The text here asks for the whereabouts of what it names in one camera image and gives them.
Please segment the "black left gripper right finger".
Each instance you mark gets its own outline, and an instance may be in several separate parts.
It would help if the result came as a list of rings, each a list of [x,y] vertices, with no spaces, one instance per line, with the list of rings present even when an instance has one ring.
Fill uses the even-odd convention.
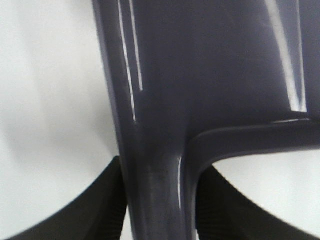
[[[201,240],[315,239],[253,203],[212,166],[199,178],[195,218]]]

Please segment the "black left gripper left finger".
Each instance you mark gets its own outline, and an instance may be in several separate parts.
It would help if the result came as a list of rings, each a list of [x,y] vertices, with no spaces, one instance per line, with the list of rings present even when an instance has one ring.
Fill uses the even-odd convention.
[[[119,240],[128,206],[120,158],[75,200],[14,240]]]

